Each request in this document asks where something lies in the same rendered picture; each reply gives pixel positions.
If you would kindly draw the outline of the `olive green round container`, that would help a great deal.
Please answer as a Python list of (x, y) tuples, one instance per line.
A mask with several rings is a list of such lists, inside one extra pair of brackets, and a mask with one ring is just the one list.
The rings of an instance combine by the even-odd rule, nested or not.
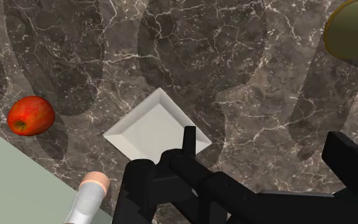
[(323, 42), (333, 57), (358, 67), (358, 0), (346, 1), (331, 14)]

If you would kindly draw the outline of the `red apple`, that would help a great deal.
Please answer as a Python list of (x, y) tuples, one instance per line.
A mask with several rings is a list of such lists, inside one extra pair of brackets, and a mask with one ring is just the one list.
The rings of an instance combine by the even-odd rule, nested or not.
[(18, 100), (8, 112), (10, 130), (20, 136), (46, 132), (55, 121), (52, 105), (44, 98), (30, 95)]

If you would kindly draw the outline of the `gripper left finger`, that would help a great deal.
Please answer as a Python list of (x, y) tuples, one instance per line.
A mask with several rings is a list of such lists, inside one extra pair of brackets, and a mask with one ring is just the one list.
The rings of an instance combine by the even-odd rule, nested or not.
[(256, 224), (245, 212), (254, 196), (223, 172), (195, 160), (196, 128), (184, 129), (182, 148), (162, 153), (160, 162), (129, 162), (111, 224), (151, 224), (160, 204), (171, 203), (191, 224)]

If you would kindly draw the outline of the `white cylinder with peach tip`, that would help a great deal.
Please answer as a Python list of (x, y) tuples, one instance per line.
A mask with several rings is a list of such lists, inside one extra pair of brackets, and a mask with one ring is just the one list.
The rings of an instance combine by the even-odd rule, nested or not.
[(109, 186), (110, 180), (104, 173), (85, 174), (64, 224), (91, 224)]

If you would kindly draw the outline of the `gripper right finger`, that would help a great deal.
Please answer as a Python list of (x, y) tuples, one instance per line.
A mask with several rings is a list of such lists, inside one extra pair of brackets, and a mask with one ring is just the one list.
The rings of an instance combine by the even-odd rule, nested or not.
[(344, 133), (331, 131), (321, 157), (347, 190), (358, 197), (358, 145)]

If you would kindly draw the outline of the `white square plate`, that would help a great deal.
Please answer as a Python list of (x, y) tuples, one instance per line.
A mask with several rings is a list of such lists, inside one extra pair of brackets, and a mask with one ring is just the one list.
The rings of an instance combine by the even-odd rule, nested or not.
[(104, 133), (130, 160), (160, 161), (166, 150), (182, 147), (184, 128), (194, 126), (185, 112), (158, 88)]

